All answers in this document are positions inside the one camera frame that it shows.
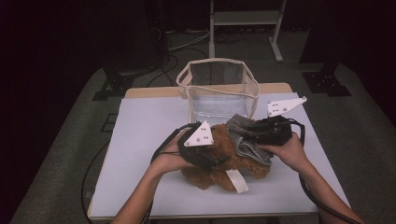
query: brown plush toy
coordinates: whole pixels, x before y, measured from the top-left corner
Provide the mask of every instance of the brown plush toy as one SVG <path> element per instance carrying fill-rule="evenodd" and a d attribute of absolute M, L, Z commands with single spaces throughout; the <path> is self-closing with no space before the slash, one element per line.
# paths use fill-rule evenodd
<path fill-rule="evenodd" d="M 200 189 L 207 189 L 210 185 L 217 184 L 228 191 L 236 191 L 230 178 L 228 170 L 247 170 L 256 179 L 265 178 L 270 171 L 270 164 L 262 164 L 248 157 L 241 157 L 235 152 L 235 145 L 231 139 L 227 124 L 219 124 L 212 127 L 214 144 L 209 146 L 211 154 L 219 159 L 224 156 L 229 159 L 223 164 L 216 166 L 215 170 L 208 172 L 199 167 L 183 168 L 181 173 L 193 185 Z"/>

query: storage basket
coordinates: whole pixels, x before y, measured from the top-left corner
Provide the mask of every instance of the storage basket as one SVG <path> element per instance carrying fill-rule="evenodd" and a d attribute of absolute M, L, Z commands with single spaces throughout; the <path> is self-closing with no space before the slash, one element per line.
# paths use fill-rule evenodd
<path fill-rule="evenodd" d="M 182 98 L 188 99 L 189 122 L 224 123 L 234 114 L 251 118 L 260 86 L 244 62 L 213 58 L 191 61 L 177 76 Z"/>

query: person's right arm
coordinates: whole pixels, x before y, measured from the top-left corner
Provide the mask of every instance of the person's right arm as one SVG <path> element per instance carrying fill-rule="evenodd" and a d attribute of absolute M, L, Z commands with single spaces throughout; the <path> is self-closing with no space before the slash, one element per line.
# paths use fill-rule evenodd
<path fill-rule="evenodd" d="M 311 161 L 306 157 L 303 145 L 296 133 L 293 133 L 293 137 L 281 147 L 263 145 L 259 145 L 258 147 L 274 153 L 291 169 L 299 173 L 308 186 L 309 191 L 320 202 L 359 223 L 364 223 L 364 221 L 340 199 Z M 323 223 L 347 223 L 339 217 L 335 217 L 320 208 L 319 214 L 322 217 Z"/>

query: gray carpet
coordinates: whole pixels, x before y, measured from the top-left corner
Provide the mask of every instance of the gray carpet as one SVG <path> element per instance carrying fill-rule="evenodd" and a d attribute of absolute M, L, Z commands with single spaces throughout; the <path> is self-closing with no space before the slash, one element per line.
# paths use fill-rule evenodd
<path fill-rule="evenodd" d="M 278 45 L 284 57 L 277 63 L 269 47 L 270 33 L 250 34 L 232 44 L 217 44 L 217 57 L 244 61 L 259 82 L 287 82 L 308 102 L 304 108 L 318 135 L 329 161 L 352 208 L 367 223 L 394 223 L 396 220 L 396 130 L 363 88 L 359 77 L 340 65 L 335 75 L 352 96 L 329 97 L 313 94 L 305 83 L 302 72 L 318 71 L 321 64 L 298 64 L 307 33 L 281 32 Z M 197 35 L 170 34 L 171 47 L 196 38 Z M 169 77 L 175 80 L 188 61 L 203 59 L 196 50 L 208 52 L 207 43 L 174 52 L 178 58 Z M 174 58 L 164 66 L 167 70 L 176 63 Z M 146 87 L 159 75 L 138 77 L 134 87 Z M 104 128 L 106 119 L 118 113 L 121 97 L 106 101 L 92 98 L 105 82 L 102 69 L 92 75 L 78 97 L 64 126 L 58 133 L 49 154 L 43 162 L 35 181 L 26 194 L 11 223 L 88 223 L 80 202 L 81 184 L 90 162 L 83 189 L 84 207 L 90 196 L 106 155 L 106 142 L 110 139 L 112 124 Z M 169 86 L 161 76 L 150 87 Z M 281 223 L 318 223 L 317 216 L 282 217 Z M 164 220 L 162 223 L 209 223 L 208 220 Z M 215 219 L 213 223 L 266 223 L 264 218 Z"/>

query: gray fabric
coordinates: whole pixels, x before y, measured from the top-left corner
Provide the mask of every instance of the gray fabric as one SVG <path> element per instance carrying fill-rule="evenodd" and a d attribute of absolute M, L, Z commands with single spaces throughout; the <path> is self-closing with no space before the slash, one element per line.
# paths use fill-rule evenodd
<path fill-rule="evenodd" d="M 248 128 L 255 123 L 253 119 L 247 119 L 240 115 L 234 115 L 227 121 L 228 134 L 235 145 L 236 154 L 242 157 L 251 158 L 264 165 L 271 165 L 273 154 L 259 149 L 254 142 L 245 140 L 242 136 L 248 135 Z"/>

